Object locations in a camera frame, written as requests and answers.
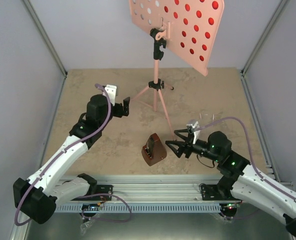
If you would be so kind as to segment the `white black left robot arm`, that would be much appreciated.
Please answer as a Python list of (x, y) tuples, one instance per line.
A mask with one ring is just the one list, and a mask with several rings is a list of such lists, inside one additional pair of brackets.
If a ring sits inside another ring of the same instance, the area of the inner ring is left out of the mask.
[(102, 131), (113, 118), (129, 115), (130, 98), (122, 103), (112, 103), (110, 97), (97, 94), (90, 98), (86, 112), (81, 114), (57, 152), (28, 179), (18, 178), (13, 184), (14, 203), (19, 212), (39, 224), (47, 222), (56, 208), (71, 200), (103, 200), (111, 197), (107, 190), (101, 190), (97, 181), (88, 174), (77, 175), (73, 180), (57, 185), (70, 166), (102, 136)]

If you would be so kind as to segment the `clear plastic metronome cover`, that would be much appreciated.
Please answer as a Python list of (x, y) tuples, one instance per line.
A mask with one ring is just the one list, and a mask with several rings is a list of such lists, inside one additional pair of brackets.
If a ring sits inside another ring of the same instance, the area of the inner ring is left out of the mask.
[(202, 123), (208, 124), (214, 122), (215, 115), (213, 113), (200, 113), (199, 116)]

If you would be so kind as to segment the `brown wooden metronome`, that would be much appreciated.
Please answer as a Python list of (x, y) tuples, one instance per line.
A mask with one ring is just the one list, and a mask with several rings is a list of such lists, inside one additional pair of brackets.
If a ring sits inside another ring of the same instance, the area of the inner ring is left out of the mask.
[(148, 138), (146, 144), (142, 146), (141, 154), (146, 164), (150, 167), (167, 157), (167, 150), (157, 133), (152, 134)]

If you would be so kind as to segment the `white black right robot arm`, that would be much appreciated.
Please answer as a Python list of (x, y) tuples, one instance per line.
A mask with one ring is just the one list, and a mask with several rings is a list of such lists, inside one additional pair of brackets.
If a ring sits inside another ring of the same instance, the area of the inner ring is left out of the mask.
[(285, 225), (296, 237), (296, 192), (258, 170), (249, 160), (232, 150), (232, 142), (221, 131), (209, 135), (207, 141), (194, 140), (194, 134), (183, 136), (186, 130), (176, 130), (180, 141), (166, 145), (177, 155), (186, 158), (196, 154), (217, 163), (222, 178), (216, 185), (220, 198), (238, 199), (252, 204)]

